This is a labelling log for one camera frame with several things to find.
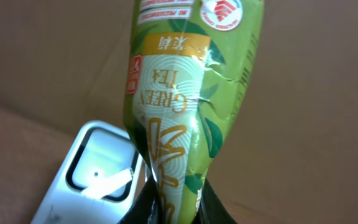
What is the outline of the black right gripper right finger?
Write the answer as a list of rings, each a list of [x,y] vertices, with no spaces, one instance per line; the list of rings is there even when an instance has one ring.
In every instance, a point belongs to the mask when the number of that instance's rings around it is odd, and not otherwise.
[[[237,224],[216,195],[208,179],[204,182],[201,203],[194,224]]]

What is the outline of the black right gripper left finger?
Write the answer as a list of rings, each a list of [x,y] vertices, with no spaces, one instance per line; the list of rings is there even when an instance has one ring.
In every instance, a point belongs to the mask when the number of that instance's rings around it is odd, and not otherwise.
[[[136,201],[118,224],[159,224],[159,202],[154,179],[147,180]]]

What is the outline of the green yellow snack pouch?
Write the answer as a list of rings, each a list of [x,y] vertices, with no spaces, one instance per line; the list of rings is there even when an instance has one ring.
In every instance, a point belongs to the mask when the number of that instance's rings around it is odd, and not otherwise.
[[[151,171],[161,223],[191,223],[241,107],[262,0],[134,3],[124,126]]]

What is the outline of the white barcode scanner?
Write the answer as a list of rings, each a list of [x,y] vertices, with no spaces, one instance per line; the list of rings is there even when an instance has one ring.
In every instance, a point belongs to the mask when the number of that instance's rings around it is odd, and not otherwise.
[[[142,158],[124,130],[87,122],[32,223],[119,223],[132,207],[141,167]]]

